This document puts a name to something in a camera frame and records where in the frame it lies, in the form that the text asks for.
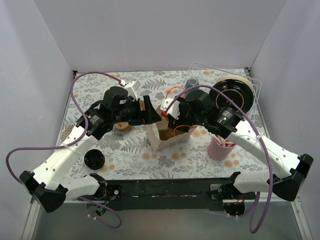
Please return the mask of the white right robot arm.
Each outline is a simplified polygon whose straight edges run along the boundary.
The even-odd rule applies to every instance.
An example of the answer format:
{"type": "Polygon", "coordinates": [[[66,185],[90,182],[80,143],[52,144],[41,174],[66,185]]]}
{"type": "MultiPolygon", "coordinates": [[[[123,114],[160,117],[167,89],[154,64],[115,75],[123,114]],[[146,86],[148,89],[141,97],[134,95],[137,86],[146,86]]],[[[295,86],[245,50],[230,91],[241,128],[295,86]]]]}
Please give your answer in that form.
{"type": "Polygon", "coordinates": [[[313,158],[297,155],[279,146],[261,133],[241,113],[230,107],[217,107],[209,94],[196,89],[185,98],[163,99],[162,115],[168,127],[198,125],[208,132],[235,143],[267,165],[266,172],[235,172],[214,191],[215,197],[237,199],[249,192],[272,191],[279,198],[294,201],[306,179],[313,158]]]}

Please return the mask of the single brown pulp cup carrier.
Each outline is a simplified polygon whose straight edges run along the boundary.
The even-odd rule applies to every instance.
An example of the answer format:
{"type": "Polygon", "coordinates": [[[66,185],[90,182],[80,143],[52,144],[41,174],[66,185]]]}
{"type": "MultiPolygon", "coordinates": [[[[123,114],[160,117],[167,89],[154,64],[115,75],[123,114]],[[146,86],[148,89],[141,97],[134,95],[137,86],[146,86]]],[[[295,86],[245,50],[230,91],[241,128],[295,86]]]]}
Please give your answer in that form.
{"type": "Polygon", "coordinates": [[[158,133],[159,133],[159,139],[161,141],[167,141],[168,139],[176,136],[176,134],[172,128],[161,129],[158,131],[158,133]]]}

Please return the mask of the printed kraft paper bag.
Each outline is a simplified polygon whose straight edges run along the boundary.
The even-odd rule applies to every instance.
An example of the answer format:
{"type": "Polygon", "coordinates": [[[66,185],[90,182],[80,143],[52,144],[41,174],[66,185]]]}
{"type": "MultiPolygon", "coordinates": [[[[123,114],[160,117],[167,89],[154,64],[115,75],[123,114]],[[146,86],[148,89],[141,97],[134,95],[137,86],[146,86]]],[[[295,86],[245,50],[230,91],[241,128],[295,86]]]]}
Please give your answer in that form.
{"type": "Polygon", "coordinates": [[[197,127],[196,125],[184,125],[169,128],[168,118],[161,115],[160,105],[156,112],[161,116],[161,121],[148,125],[146,128],[146,137],[154,152],[189,139],[197,127]]]}

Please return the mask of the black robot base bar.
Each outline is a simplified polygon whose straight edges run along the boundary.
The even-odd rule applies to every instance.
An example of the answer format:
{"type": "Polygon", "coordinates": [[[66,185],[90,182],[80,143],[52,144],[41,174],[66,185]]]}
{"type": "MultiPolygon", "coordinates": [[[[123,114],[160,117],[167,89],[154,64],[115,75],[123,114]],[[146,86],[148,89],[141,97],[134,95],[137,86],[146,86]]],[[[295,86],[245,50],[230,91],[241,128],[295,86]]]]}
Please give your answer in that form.
{"type": "Polygon", "coordinates": [[[100,200],[115,211],[207,209],[223,211],[224,200],[253,200],[254,192],[228,190],[222,178],[109,180],[100,200]]]}

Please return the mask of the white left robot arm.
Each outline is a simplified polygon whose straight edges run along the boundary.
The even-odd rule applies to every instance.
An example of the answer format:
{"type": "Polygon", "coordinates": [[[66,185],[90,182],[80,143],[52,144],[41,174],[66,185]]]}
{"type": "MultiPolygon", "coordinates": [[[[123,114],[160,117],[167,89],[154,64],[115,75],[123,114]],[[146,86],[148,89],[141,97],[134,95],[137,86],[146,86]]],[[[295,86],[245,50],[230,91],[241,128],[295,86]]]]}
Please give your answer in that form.
{"type": "Polygon", "coordinates": [[[103,100],[93,103],[79,118],[71,133],[59,149],[33,171],[23,171],[19,176],[32,197],[48,213],[57,210],[66,199],[91,196],[101,200],[107,193],[107,181],[96,173],[74,180],[64,180],[65,174],[117,123],[131,126],[150,125],[162,118],[154,109],[150,97],[131,96],[127,89],[112,86],[105,91],[103,100]]]}

